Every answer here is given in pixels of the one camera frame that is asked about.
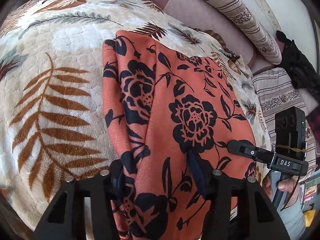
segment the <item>silver screw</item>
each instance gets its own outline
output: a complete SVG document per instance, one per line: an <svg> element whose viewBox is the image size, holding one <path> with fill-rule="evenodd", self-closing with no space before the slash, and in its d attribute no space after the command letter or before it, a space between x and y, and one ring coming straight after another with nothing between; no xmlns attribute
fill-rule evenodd
<svg viewBox="0 0 320 240"><path fill-rule="evenodd" d="M100 175L101 176L107 176L107 175L109 175L110 174L110 171L109 170L102 170L102 171L100 171Z"/></svg>
<svg viewBox="0 0 320 240"><path fill-rule="evenodd" d="M70 182L73 181L74 179L75 179L75 178L74 178L73 176L69 175L69 176L66 176L65 181L68 182L68 183L70 183Z"/></svg>
<svg viewBox="0 0 320 240"><path fill-rule="evenodd" d="M251 182L251 183L256 182L256 178L255 178L255 177L252 177L252 176L248 177L247 180L248 180L249 182Z"/></svg>
<svg viewBox="0 0 320 240"><path fill-rule="evenodd" d="M220 176L222 174L222 171L216 169L216 170L213 170L213 175L216 175L216 176Z"/></svg>

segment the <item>human hand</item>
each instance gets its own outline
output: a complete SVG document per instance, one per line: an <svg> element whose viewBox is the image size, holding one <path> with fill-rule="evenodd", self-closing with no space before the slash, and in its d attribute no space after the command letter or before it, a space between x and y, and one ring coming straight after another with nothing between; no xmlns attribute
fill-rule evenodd
<svg viewBox="0 0 320 240"><path fill-rule="evenodd" d="M280 191L288 192L287 198L285 200L285 203L288 202L286 207L292 206L298 199L299 189L300 189L299 184L297 185L292 197L288 201L295 185L296 185L296 181L294 179L284 179L278 183L278 189ZM270 186L271 186L271 181L270 181L269 175L267 175L262 181L262 188L264 192L267 194L267 196L271 199L273 196L273 190Z"/></svg>

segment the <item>gray sleeve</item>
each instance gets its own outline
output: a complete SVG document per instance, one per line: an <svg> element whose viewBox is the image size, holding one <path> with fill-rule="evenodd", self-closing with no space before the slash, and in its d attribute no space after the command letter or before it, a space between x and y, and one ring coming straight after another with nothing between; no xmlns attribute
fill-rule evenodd
<svg viewBox="0 0 320 240"><path fill-rule="evenodd" d="M290 239L300 239L306 229L306 222L300 207L300 198L292 206L282 210L280 218L288 231Z"/></svg>

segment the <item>person's arm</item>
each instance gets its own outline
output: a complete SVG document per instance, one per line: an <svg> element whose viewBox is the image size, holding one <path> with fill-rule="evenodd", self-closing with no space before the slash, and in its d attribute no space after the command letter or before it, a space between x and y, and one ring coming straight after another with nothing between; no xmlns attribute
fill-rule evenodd
<svg viewBox="0 0 320 240"><path fill-rule="evenodd" d="M293 179L284 179L278 184L278 189L283 192L288 192L287 197L290 197L294 189L295 181ZM262 187L268 197L271 199L273 190L270 187L271 182L269 176L263 179ZM291 240L298 240L303 235L306 229L306 223L300 207L299 196L300 187L296 187L291 199L288 201L287 207L280 212L280 218L288 231Z"/></svg>

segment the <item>rubber band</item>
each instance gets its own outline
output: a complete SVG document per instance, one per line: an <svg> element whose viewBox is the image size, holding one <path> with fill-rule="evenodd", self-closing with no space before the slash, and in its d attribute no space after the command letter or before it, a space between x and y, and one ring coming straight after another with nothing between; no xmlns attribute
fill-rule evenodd
<svg viewBox="0 0 320 240"><path fill-rule="evenodd" d="M287 145L277 144L276 147L283 148L283 149L288 149L288 150L292 150L292 151L297 152L297 153L299 153L299 152L307 153L307 152L308 152L307 149L302 149L302 150L301 150L301 149L297 149L297 148L291 148L291 147L289 147L289 146L287 146Z"/></svg>

